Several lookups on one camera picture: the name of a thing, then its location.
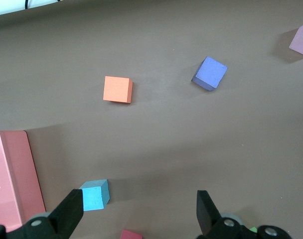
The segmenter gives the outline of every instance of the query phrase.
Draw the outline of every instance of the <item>pink tray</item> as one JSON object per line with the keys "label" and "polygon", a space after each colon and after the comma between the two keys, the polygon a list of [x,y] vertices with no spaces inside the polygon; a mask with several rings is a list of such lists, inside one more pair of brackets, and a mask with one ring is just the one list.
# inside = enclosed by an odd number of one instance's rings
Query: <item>pink tray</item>
{"label": "pink tray", "polygon": [[0,224],[13,231],[45,207],[25,131],[0,131]]}

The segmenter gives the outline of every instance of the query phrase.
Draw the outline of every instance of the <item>tabletop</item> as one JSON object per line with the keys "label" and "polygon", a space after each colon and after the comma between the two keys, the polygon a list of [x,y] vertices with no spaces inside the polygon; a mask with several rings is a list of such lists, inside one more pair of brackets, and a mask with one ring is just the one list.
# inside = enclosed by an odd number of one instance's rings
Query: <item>tabletop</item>
{"label": "tabletop", "polygon": [[[197,190],[303,239],[303,0],[66,0],[0,15],[0,130],[25,130],[48,211],[108,179],[71,238],[193,239]],[[228,67],[212,92],[191,79]],[[130,78],[130,104],[103,100]]]}

